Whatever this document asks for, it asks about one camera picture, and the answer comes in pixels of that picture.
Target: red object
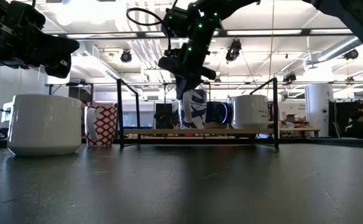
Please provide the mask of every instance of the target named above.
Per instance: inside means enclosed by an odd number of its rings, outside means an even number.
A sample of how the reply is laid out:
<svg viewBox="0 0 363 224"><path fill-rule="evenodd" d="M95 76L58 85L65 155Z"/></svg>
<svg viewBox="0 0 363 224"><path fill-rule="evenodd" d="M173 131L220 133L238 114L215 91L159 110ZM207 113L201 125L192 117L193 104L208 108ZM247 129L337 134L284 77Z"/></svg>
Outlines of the red object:
<svg viewBox="0 0 363 224"><path fill-rule="evenodd" d="M89 106L99 112L98 119L94 122L97 133L97 140L90 138L90 133L86 136L89 146L111 146L115 138L117 125L117 109L115 107Z"/></svg>

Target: ceiling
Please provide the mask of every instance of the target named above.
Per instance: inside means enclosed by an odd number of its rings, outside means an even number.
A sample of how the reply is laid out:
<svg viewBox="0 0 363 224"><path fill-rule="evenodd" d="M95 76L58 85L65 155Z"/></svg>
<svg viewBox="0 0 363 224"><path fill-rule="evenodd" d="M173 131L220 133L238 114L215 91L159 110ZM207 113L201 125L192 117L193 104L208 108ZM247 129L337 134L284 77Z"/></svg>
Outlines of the ceiling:
<svg viewBox="0 0 363 224"><path fill-rule="evenodd" d="M171 0L151 1L95 1L71 0L73 4L65 6L61 0L37 0L37 9L47 18L44 31L51 34L82 33L78 38L94 37L97 32L137 32L159 31L159 27L138 26L128 21L125 11L129 7L144 7L154 11L160 17L165 15L165 9L170 7ZM179 0L177 6L186 8L192 1ZM153 22L154 18L142 12L132 12L131 16L139 22ZM260 5L251 4L236 11L231 17L223 21L225 30L251 30L248 37L240 37L242 44L241 54L236 61L227 63L225 60L227 48L235 37L214 38L207 56L205 66L218 72L222 82L264 82L274 75L281 81L283 75L290 67L297 75L298 81L313 80L307 74L307 60L310 54L324 51L338 42L344 40L342 35L324 36L280 36L280 32L296 33L302 29L346 29L346 26L337 18L327 16L317 11L311 4L301 0L262 0ZM265 32L268 35L255 37L255 32ZM172 39L172 47L180 47L184 39ZM126 82L170 82L173 76L168 72L156 69L156 62L167 48L167 39L106 39L85 40L88 46L95 46L100 60ZM132 61L122 63L120 60L123 49L131 49ZM363 71L363 45L356 48L359 57L355 60L332 59L319 67L328 67L333 74L326 75L318 72L316 80L345 80L348 75L358 74ZM86 63L80 58L73 58L73 72L71 78L85 78L89 82L113 82L102 69L97 69L95 63ZM219 89L231 88L234 94L239 85L221 85ZM111 91L111 88L97 91ZM219 90L218 95L224 95L225 90ZM296 93L304 91L300 86L292 90ZM346 91L363 91L363 86L350 88Z"/></svg>

